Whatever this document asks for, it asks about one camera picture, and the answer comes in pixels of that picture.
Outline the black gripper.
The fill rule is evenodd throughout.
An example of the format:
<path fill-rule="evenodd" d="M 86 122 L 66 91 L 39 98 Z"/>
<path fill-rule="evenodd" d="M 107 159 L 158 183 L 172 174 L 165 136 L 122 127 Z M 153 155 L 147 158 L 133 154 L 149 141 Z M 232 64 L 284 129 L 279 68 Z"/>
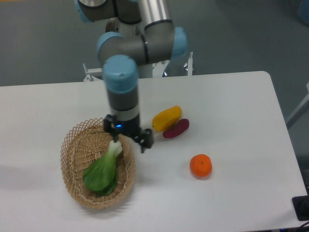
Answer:
<path fill-rule="evenodd" d="M 105 132 L 110 134 L 116 143 L 119 134 L 133 138 L 140 145 L 141 153 L 150 149 L 154 143 L 153 132 L 151 129 L 140 129 L 140 115 L 136 115 L 130 120 L 120 120 L 116 115 L 107 114 L 103 120 Z"/>

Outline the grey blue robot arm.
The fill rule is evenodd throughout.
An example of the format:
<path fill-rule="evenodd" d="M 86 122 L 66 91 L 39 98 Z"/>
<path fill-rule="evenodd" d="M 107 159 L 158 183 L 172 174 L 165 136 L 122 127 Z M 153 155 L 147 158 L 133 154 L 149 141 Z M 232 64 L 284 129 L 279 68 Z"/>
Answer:
<path fill-rule="evenodd" d="M 115 18 L 128 26 L 142 25 L 133 36 L 120 29 L 101 35 L 97 57 L 111 108 L 103 120 L 105 131 L 115 141 L 124 135 L 142 150 L 151 148 L 152 130 L 140 127 L 139 67 L 185 55 L 184 29 L 173 25 L 166 0 L 77 0 L 75 6 L 85 22 Z"/>

